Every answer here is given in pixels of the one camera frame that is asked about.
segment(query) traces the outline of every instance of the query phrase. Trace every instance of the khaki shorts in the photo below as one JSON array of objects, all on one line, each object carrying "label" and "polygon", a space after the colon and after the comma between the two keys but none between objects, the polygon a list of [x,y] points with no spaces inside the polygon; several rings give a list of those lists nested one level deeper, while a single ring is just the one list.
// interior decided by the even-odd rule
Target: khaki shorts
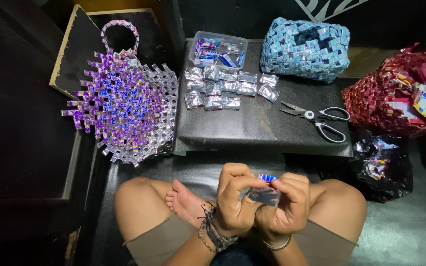
[{"label": "khaki shorts", "polygon": [[[190,223],[172,213],[158,226],[125,244],[139,266],[160,266],[195,231]],[[293,237],[310,266],[343,266],[357,246],[310,220]]]}]

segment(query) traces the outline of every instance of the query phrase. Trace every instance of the scissor blade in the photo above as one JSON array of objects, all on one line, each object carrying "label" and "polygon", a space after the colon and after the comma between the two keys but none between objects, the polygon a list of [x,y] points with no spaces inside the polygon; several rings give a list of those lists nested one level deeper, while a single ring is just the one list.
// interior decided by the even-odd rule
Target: scissor blade
[{"label": "scissor blade", "polygon": [[289,107],[289,108],[295,109],[295,110],[297,110],[297,111],[302,111],[302,112],[306,112],[306,111],[307,111],[307,110],[302,109],[302,108],[300,108],[300,107],[298,107],[298,106],[296,106],[296,105],[289,104],[289,103],[286,103],[286,102],[282,102],[282,104],[284,104],[285,106],[287,106],[287,107]]},{"label": "scissor blade", "polygon": [[281,108],[279,110],[282,111],[282,112],[286,112],[288,114],[294,115],[294,116],[298,116],[298,115],[303,116],[303,114],[304,114],[304,111],[297,111],[297,110],[290,110],[290,109],[283,109],[283,108]]}]

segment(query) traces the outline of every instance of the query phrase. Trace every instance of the person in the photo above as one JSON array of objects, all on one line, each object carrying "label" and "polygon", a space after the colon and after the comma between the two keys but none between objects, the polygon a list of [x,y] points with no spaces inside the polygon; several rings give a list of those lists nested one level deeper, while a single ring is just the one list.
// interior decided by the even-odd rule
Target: person
[{"label": "person", "polygon": [[367,215],[363,195],[336,179],[309,184],[305,176],[292,173],[271,185],[282,193],[278,207],[238,199],[241,190],[267,187],[240,163],[223,166],[216,202],[195,195],[178,180],[136,177],[116,191],[115,216],[139,266],[207,266],[216,251],[244,234],[262,240],[248,242],[256,243],[271,264],[344,265]]}]

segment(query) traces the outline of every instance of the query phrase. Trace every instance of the clear plastic container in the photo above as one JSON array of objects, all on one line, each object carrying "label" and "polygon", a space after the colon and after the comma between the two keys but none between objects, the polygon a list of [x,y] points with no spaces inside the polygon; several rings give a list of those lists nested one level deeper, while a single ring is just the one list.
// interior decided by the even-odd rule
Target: clear plastic container
[{"label": "clear plastic container", "polygon": [[[229,66],[224,65],[223,62],[220,59],[216,59],[215,64],[210,64],[210,63],[205,63],[205,62],[202,62],[201,64],[198,64],[198,63],[195,64],[195,59],[196,59],[196,57],[195,57],[195,46],[196,46],[196,43],[198,42],[198,40],[201,39],[201,38],[215,39],[215,40],[218,40],[220,42],[225,42],[225,43],[237,45],[240,51],[244,51],[244,56],[243,56],[243,60],[241,62],[241,65],[238,66],[238,67],[229,67]],[[226,52],[226,48],[222,48],[222,47],[217,47],[214,50],[219,51],[220,53]],[[208,65],[215,65],[215,66],[219,66],[219,67],[224,68],[224,69],[239,71],[240,69],[243,68],[244,63],[246,61],[247,50],[248,50],[248,41],[244,38],[235,37],[235,36],[231,36],[231,35],[224,35],[224,34],[219,34],[219,33],[206,32],[206,31],[198,31],[197,33],[195,33],[195,39],[193,41],[192,48],[190,48],[190,53],[188,54],[188,58],[190,59],[190,61],[193,62],[193,64],[195,64],[196,66],[199,66],[199,67],[205,67],[205,66],[208,66]],[[230,53],[230,54],[228,54],[228,56],[231,58],[231,60],[234,61],[234,63],[236,63],[238,55],[234,55],[234,54]]]}]

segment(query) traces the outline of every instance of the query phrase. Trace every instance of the black and white scissors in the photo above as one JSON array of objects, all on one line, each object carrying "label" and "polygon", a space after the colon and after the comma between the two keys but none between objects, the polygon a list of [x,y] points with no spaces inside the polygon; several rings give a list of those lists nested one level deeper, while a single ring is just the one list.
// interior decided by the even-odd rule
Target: black and white scissors
[{"label": "black and white scissors", "polygon": [[[336,130],[334,127],[331,127],[331,126],[325,124],[323,121],[322,122],[315,121],[315,119],[317,119],[319,117],[325,117],[325,118],[328,118],[330,120],[349,121],[350,116],[349,116],[349,113],[346,112],[345,109],[342,109],[342,108],[339,108],[339,107],[328,107],[325,110],[321,110],[321,111],[318,111],[318,112],[313,112],[313,111],[305,110],[303,108],[300,108],[298,106],[295,106],[293,104],[289,104],[289,103],[286,103],[286,102],[282,102],[282,104],[284,104],[285,106],[287,106],[290,109],[281,108],[279,110],[281,110],[282,112],[286,112],[288,114],[294,115],[294,116],[300,115],[300,117],[305,118],[305,119],[311,121],[312,123],[315,124],[315,126],[318,129],[318,131],[320,131],[320,133],[323,136],[323,138],[325,138],[327,141],[333,142],[333,143],[343,143],[343,142],[345,142],[346,136],[342,132]],[[330,114],[327,113],[327,112],[330,112],[330,111],[333,111],[333,110],[334,111],[339,111],[340,113],[342,113],[344,115],[344,117],[332,116],[332,115],[330,115]],[[325,132],[323,131],[323,129],[329,130],[332,133],[340,136],[340,140],[336,141],[334,139],[331,139],[329,136],[327,136],[325,134]]]}]

